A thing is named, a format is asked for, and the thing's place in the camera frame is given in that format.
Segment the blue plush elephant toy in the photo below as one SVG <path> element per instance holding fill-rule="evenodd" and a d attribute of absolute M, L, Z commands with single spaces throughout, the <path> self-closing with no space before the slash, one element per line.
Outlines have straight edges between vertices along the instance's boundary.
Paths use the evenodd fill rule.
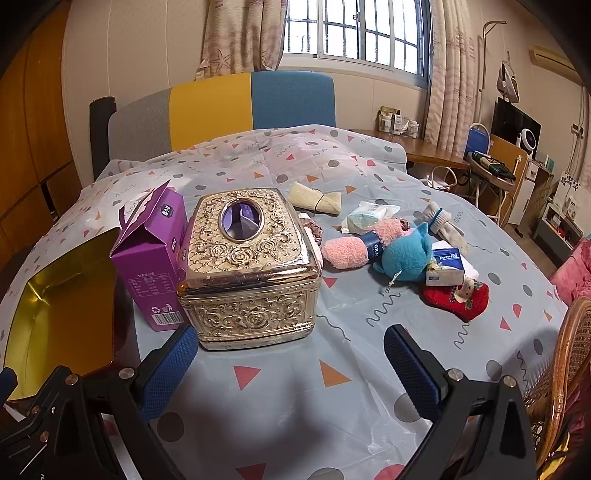
<path fill-rule="evenodd" d="M 432 258 L 429 225 L 424 222 L 410 235 L 394 240 L 373 264 L 373 269 L 392 281 L 421 282 Z"/>

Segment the window with bars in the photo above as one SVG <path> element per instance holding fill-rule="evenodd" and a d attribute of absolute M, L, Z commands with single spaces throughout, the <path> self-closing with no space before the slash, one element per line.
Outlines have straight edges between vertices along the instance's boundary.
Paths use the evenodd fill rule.
<path fill-rule="evenodd" d="M 290 1 L 283 52 L 368 64 L 424 80 L 430 33 L 428 1 Z"/>

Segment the wooden side table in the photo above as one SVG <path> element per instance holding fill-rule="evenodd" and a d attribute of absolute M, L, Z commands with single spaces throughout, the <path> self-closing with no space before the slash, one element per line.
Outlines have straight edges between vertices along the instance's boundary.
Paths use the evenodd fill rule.
<path fill-rule="evenodd" d="M 353 129 L 353 132 L 379 138 L 391 143 L 401 144 L 407 153 L 408 160 L 413 163 L 443 166 L 457 171 L 467 171 L 470 169 L 470 164 L 463 158 L 421 139 L 397 136 L 375 130 Z"/>

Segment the black monitor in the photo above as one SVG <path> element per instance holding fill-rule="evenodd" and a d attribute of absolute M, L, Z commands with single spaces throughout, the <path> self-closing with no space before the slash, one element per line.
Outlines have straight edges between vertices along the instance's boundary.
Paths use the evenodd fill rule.
<path fill-rule="evenodd" d="M 530 129 L 535 134 L 537 149 L 540 140 L 541 125 L 509 101 L 499 97 L 494 108 L 491 133 L 516 145 L 518 134 L 524 128 Z"/>

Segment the purple cardboard box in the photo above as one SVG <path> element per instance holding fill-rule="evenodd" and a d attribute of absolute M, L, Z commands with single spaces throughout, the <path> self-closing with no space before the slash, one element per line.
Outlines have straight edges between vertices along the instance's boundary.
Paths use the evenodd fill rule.
<path fill-rule="evenodd" d="M 119 209 L 119 235 L 110 259 L 154 331 L 185 321 L 177 301 L 178 262 L 187 225 L 183 197 L 163 183 Z"/>

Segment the grey yellow blue sofa back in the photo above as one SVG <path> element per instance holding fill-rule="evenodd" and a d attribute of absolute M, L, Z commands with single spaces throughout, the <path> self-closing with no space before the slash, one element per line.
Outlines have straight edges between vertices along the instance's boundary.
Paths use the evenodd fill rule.
<path fill-rule="evenodd" d="M 146 161 L 250 130 L 335 126 L 335 85 L 308 71 L 260 71 L 198 80 L 117 109 L 108 120 L 111 160 Z"/>

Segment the white knit glove blue band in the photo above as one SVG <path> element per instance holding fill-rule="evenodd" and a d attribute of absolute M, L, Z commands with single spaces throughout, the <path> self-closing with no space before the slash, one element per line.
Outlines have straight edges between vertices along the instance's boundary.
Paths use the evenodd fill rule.
<path fill-rule="evenodd" d="M 436 202 L 430 201 L 422 213 L 421 219 L 428 223 L 429 230 L 440 239 L 458 248 L 467 256 L 469 245 L 464 232 L 453 223 L 453 215 L 440 207 Z"/>

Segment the gold metal tray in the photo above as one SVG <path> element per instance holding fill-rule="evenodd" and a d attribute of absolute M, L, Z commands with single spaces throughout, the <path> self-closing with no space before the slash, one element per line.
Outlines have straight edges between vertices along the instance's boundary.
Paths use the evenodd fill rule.
<path fill-rule="evenodd" d="M 11 401 L 33 397 L 58 366 L 85 375 L 115 356 L 117 275 L 113 228 L 63 254 L 27 283 L 13 316 L 4 365 L 17 376 Z"/>

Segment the rattan chair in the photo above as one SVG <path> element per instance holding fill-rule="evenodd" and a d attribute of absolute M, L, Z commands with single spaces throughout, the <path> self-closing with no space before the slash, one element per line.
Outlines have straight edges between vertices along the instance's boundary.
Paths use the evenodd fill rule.
<path fill-rule="evenodd" d="M 563 320 L 551 363 L 525 396 L 536 468 L 549 458 L 563 428 L 568 396 L 590 366 L 590 299 L 573 301 Z"/>

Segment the blue folding chair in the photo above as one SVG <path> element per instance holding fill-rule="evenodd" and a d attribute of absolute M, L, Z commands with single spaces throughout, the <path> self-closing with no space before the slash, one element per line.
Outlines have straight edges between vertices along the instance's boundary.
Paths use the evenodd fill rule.
<path fill-rule="evenodd" d="M 482 123 L 473 123 L 469 128 L 465 154 L 478 152 L 488 155 L 490 145 L 491 135 L 488 128 Z"/>

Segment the blue white tissue packet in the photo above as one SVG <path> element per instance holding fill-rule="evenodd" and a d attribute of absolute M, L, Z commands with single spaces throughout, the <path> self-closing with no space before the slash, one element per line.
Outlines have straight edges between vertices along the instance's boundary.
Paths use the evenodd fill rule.
<path fill-rule="evenodd" d="M 431 287 L 453 287 L 464 283 L 466 279 L 478 280 L 479 272 L 461 254 L 445 240 L 433 244 L 432 260 L 426 269 L 426 285 Z"/>

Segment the pink towel blue band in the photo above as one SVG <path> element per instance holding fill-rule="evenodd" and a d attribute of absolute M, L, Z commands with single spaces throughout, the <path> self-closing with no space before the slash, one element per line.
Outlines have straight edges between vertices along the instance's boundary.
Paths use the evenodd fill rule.
<path fill-rule="evenodd" d="M 377 222 L 359 236 L 342 236 L 322 244 L 322 258 L 335 269 L 351 270 L 379 260 L 386 248 L 411 227 L 407 220 L 392 218 Z"/>

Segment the wet wipes pack with mask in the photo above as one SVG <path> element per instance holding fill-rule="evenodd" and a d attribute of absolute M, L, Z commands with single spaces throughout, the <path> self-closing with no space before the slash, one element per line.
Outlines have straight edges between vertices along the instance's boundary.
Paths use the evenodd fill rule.
<path fill-rule="evenodd" d="M 359 206 L 342 221 L 341 232 L 342 234 L 365 234 L 378 222 L 394 218 L 400 210 L 401 207 L 398 205 L 360 201 Z"/>

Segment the pink brown scrunchie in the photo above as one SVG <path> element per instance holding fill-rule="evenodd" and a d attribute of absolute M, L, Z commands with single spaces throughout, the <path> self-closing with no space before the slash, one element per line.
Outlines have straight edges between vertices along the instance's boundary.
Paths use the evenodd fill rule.
<path fill-rule="evenodd" d="M 305 231 L 307 231 L 308 235 L 310 235 L 311 239 L 315 241 L 315 244 L 318 246 L 322 245 L 322 227 L 315 222 L 314 219 L 311 219 L 308 216 L 301 216 L 298 218 L 301 222 L 301 226 L 304 227 Z"/>

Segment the beige cloth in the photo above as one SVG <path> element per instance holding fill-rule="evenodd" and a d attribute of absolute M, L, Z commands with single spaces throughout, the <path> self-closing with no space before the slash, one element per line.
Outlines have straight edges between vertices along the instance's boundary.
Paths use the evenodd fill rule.
<path fill-rule="evenodd" d="M 287 200 L 294 208 L 311 212 L 339 215 L 342 211 L 342 193 L 315 190 L 294 182 L 287 194 Z"/>

